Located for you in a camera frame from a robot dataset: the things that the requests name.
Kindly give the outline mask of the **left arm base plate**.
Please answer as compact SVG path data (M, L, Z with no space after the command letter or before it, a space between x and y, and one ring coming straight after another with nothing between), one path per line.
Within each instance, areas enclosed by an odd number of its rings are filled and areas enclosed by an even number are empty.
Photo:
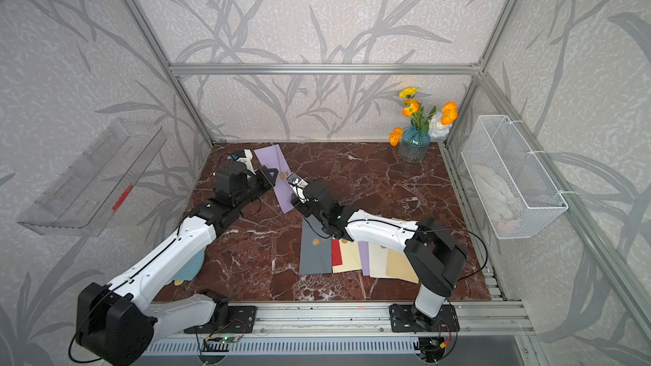
M256 306L229 305L228 308L217 308L216 315L204 325L198 325L183 330L185 334L236 334L246 335L253 332L257 313Z

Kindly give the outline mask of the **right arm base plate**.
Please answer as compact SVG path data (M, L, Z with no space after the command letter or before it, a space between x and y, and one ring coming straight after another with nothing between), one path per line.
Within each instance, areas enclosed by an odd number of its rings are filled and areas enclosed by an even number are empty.
M459 331L456 309L451 304L444 304L438 314L429 317L418 311L414 305L392 304L389 307L392 332L439 332Z

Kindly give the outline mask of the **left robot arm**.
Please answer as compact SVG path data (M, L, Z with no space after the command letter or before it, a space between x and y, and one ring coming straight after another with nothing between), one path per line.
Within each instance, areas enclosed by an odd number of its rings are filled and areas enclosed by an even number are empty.
M215 174L210 198L145 258L104 286L91 283L77 301L71 341L112 365L133 364L153 342L205 325L229 325L228 299L213 291L156 304L161 289L240 218L242 210L272 190L278 170L230 161Z

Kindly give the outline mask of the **grey envelope with gold seal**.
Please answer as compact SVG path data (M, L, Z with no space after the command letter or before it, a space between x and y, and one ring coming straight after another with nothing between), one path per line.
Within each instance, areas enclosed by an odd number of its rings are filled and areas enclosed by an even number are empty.
M332 242L317 237L302 225L299 273L302 276L332 273Z

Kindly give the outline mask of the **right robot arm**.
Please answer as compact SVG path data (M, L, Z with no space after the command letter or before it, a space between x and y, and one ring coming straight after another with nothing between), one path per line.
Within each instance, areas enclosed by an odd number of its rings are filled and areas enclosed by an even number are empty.
M420 290L412 305L415 318L439 316L451 298L468 258L450 230L432 217L419 221L395 220L340 204L320 181L291 174L292 205L305 218L315 217L325 234L335 240L369 242L403 254L415 271Z

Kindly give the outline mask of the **lilac envelope with gold seal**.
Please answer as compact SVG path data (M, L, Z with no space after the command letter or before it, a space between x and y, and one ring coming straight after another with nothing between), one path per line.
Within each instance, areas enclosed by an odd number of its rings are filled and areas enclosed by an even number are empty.
M262 147L254 150L254 154L261 165L269 169L278 170L276 185L274 186L274 193L276 195L281 211L284 214L287 214L294 209L292 205L292 199L295 196L295 193L293 191L293 188L291 188L287 182L287 178L292 171L289 168L288 162L286 161L280 146L273 145L269 147Z

